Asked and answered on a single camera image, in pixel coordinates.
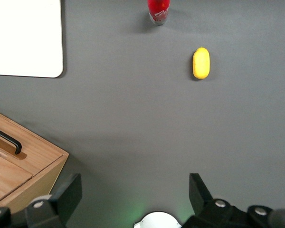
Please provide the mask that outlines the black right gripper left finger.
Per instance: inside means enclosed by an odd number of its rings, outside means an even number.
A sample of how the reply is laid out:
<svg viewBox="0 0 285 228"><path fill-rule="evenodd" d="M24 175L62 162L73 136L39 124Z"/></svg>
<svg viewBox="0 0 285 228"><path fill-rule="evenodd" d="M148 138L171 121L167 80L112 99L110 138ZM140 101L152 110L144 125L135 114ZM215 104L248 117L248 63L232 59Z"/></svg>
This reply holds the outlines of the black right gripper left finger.
<svg viewBox="0 0 285 228"><path fill-rule="evenodd" d="M71 174L56 191L11 213L0 207L0 228L65 228L82 198L81 174Z"/></svg>

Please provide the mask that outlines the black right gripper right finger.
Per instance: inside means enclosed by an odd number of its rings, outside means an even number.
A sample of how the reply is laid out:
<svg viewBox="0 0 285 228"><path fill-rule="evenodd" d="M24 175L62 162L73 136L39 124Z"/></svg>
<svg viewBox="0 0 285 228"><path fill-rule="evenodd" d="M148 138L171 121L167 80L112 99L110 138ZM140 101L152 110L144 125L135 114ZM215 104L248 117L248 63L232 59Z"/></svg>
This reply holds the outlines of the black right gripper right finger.
<svg viewBox="0 0 285 228"><path fill-rule="evenodd" d="M184 228L285 228L285 209L252 205L241 211L226 200L213 198L198 173L189 175L189 199L194 215Z"/></svg>

